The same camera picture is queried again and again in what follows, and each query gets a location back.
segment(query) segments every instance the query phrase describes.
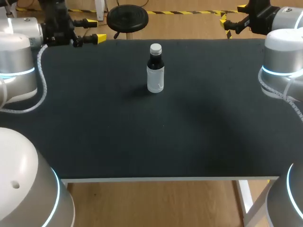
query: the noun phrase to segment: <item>yellow and black tape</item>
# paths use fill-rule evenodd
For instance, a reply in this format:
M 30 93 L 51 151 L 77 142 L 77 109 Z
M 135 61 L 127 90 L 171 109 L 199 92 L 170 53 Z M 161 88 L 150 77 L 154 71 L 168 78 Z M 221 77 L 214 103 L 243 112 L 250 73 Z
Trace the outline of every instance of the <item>yellow and black tape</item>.
M 227 14 L 221 14 L 221 19 L 220 19 L 220 24 L 222 26 L 222 28 L 224 29 L 225 33 L 226 33 L 226 36 L 227 36 L 227 39 L 232 39 L 232 33 L 230 30 L 225 30 L 224 28 L 224 23 L 226 21 L 226 17 L 227 17 Z
M 41 12 L 41 9 L 24 9 L 16 8 L 19 12 Z M 69 12 L 79 13 L 96 13 L 96 10 L 86 9 L 68 9 Z M 221 16 L 221 14 L 238 13 L 237 10 L 204 10 L 204 11 L 147 11 L 148 14 L 166 14 L 166 15 L 190 15 L 190 14 L 215 14 Z
M 215 14 L 220 16 L 222 13 L 238 13 L 236 10 L 204 10 L 204 11 L 147 11 L 148 14 L 179 14 L 179 15 L 188 15 L 188 14 Z

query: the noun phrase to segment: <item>white table leg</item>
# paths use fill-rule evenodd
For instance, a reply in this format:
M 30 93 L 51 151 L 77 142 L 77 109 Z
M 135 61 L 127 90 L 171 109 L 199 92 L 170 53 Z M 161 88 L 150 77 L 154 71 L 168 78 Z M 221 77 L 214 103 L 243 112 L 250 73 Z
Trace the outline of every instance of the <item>white table leg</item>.
M 259 195 L 256 202 L 253 203 L 252 206 L 250 206 L 249 208 L 248 206 L 245 207 L 248 208 L 248 211 L 246 211 L 246 213 L 243 214 L 244 227 L 254 227 L 256 224 L 258 224 L 261 221 L 261 219 L 266 214 L 266 204 L 265 204 L 266 196 L 273 183 L 274 180 L 270 181 L 267 184 L 265 189 L 262 191 L 261 195 Z
M 240 203 L 243 216 L 245 216 L 253 205 L 252 197 L 250 194 L 250 186 L 247 180 L 239 180 L 237 182 Z
M 105 1 L 106 0 L 95 0 L 98 21 L 104 20 Z

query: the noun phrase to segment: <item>black tabletop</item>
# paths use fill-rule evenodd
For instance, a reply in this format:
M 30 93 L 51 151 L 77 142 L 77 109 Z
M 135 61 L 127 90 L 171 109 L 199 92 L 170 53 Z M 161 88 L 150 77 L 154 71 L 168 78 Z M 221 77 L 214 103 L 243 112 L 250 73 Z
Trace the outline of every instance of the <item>black tabletop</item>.
M 152 43 L 165 62 L 158 94 L 146 88 Z M 48 48 L 45 102 L 28 114 L 0 113 L 0 127 L 29 138 L 65 179 L 279 176 L 303 158 L 303 127 L 287 103 L 260 89 L 263 46 L 117 40 Z

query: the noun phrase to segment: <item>cable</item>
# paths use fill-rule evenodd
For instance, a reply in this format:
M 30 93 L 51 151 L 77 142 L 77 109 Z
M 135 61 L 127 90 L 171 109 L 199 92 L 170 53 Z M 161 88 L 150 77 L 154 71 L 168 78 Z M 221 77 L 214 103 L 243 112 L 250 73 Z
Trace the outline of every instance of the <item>cable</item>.
M 150 0 L 147 0 L 147 1 L 146 1 L 146 3 L 145 3 L 144 5 L 141 5 L 140 7 L 144 7 L 144 6 L 146 6 L 146 5 L 147 5 L 147 3 L 148 3 L 149 1 L 150 1 Z
M 18 1 L 17 1 L 17 7 L 22 8 L 22 9 L 26 9 L 26 8 L 28 8 L 28 7 L 31 7 L 31 6 L 34 4 L 34 2 L 35 2 L 35 0 L 32 0 L 32 2 L 31 2 L 29 5 L 27 5 L 27 6 L 19 6 L 19 5 L 18 5 L 19 0 L 18 0 Z
M 146 3 L 144 5 L 141 5 L 140 7 L 144 7 L 147 5 L 147 3 L 149 2 L 150 0 L 147 0 Z
M 44 74 L 43 74 L 43 71 L 42 71 L 42 65 L 41 65 L 41 57 L 42 57 L 42 54 L 43 52 L 46 50 L 47 48 L 47 45 L 44 45 L 41 50 L 39 51 L 38 55 L 37 55 L 37 64 L 38 64 L 38 71 L 39 71 L 39 74 L 40 74 L 40 78 L 41 78 L 41 81 L 42 81 L 42 86 L 43 86 L 43 94 L 41 96 L 41 99 L 39 100 L 39 102 L 26 109 L 26 110 L 9 110 L 9 109 L 0 109 L 0 112 L 5 112 L 5 113 L 9 113 L 9 114 L 25 114 L 25 113 L 28 113 L 28 112 L 31 112 L 33 110 L 35 110 L 37 107 L 39 107 L 43 101 L 45 100 L 46 98 L 46 95 L 47 95 L 47 85 L 46 85 L 46 80 L 45 80 L 45 77 L 44 77 Z
M 290 86 L 293 84 L 294 80 L 295 80 L 295 78 L 290 79 L 290 80 L 288 81 L 288 83 L 287 83 L 285 89 L 284 89 L 284 92 L 283 92 L 283 100 L 284 100 L 284 101 L 286 101 L 286 99 L 287 99 L 287 96 L 286 96 L 286 95 L 287 95 L 287 93 L 288 93 L 288 90 L 289 90 Z
M 284 99 L 284 95 L 281 92 L 278 92 L 278 91 L 274 90 L 273 88 L 271 88 L 270 86 L 268 86 L 266 83 L 264 83 L 264 81 L 262 80 L 262 77 L 261 77 L 262 71 L 263 71 L 263 69 L 261 68 L 260 71 L 259 71 L 259 73 L 258 73 L 259 83 L 263 87 L 265 87 L 268 91 L 276 94 L 281 99 Z M 297 115 L 299 116 L 299 118 L 301 119 L 301 121 L 303 122 L 303 114 L 301 113 L 301 111 L 299 110 L 299 108 L 294 104 L 294 102 L 289 98 L 289 96 L 286 96 L 285 101 L 295 110 L 295 112 L 297 113 Z

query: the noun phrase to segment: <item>stool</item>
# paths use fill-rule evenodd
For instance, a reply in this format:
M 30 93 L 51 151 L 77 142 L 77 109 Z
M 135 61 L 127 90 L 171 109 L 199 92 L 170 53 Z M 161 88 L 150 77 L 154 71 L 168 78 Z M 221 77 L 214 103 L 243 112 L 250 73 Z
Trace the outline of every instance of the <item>stool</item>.
M 148 24 L 148 14 L 145 9 L 135 5 L 121 5 L 112 8 L 107 15 L 107 25 L 117 33 L 126 33 L 127 39 L 132 39 L 132 32 L 140 31 Z

